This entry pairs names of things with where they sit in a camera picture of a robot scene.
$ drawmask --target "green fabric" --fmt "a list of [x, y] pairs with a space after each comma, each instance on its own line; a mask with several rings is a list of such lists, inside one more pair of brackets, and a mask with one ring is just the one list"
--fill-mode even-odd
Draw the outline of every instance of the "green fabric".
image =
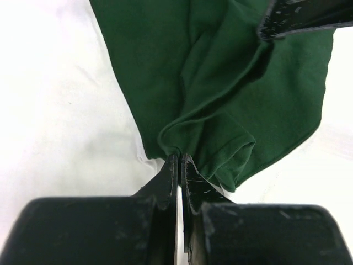
[[260, 0], [90, 2], [147, 157], [232, 192], [318, 127], [332, 30], [260, 41]]

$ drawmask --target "white surface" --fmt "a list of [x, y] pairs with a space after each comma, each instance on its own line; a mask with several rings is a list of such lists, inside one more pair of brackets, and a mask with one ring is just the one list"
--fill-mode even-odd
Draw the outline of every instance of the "white surface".
[[[130, 195], [161, 162], [146, 162], [88, 0], [0, 3], [1, 249], [30, 200]], [[322, 205], [353, 250], [351, 47], [353, 29], [337, 30], [319, 130], [229, 196], [239, 203]], [[179, 258], [186, 264], [181, 252]]]

